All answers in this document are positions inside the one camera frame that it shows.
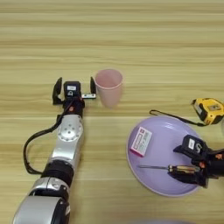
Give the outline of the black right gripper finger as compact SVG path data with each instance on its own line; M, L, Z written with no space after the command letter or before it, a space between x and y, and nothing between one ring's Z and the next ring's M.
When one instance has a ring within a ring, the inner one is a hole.
M202 172L195 172L195 173L169 172L169 175L182 183L207 188L208 179Z
M186 154L186 150L185 150L185 148L182 145L177 146L173 151L177 152L177 153L181 153L183 155Z

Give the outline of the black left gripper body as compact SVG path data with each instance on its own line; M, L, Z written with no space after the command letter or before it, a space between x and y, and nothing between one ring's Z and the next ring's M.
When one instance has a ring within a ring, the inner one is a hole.
M63 107L63 112L59 115L60 118L66 115L77 115L83 117L85 108L85 100L95 100L96 94L81 94L80 96L68 96L60 101Z

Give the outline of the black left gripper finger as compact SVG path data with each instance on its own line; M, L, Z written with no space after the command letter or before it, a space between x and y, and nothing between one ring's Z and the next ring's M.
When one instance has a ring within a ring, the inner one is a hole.
M96 94L95 80L92 76L90 77L90 92L91 94Z
M62 100L60 99L61 87L62 87L62 78L58 78L52 91L53 105L60 105L62 103Z

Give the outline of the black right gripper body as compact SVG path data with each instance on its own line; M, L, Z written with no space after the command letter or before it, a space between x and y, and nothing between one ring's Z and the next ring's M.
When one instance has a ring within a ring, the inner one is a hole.
M192 164L197 167L195 172L197 178L217 179L224 177L224 149L192 150Z

